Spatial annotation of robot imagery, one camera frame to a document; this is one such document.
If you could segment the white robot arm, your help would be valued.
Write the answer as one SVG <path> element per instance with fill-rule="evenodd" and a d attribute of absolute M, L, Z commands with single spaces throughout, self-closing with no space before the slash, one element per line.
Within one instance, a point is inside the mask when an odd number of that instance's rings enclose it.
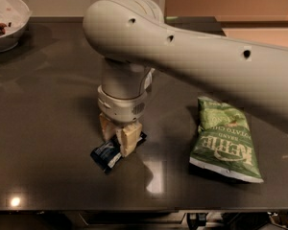
<path fill-rule="evenodd" d="M 98 105 L 125 125 L 143 114 L 155 68 L 249 109 L 288 134 L 288 48 L 165 24 L 151 0 L 101 0 L 84 15 L 90 46 L 103 56 Z"/>

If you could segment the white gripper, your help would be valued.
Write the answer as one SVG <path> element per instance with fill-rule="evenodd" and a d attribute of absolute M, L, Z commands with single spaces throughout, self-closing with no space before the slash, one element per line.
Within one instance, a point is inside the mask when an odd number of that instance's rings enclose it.
<path fill-rule="evenodd" d="M 147 98 L 148 94 L 144 92 L 133 99 L 117 99 L 106 94 L 101 86 L 98 87 L 98 106 L 102 112 L 99 120 L 103 138 L 108 141 L 116 134 L 123 157 L 134 151 L 140 138 L 142 125 L 136 121 L 144 114 Z M 116 130 L 113 122 L 129 125 Z"/>

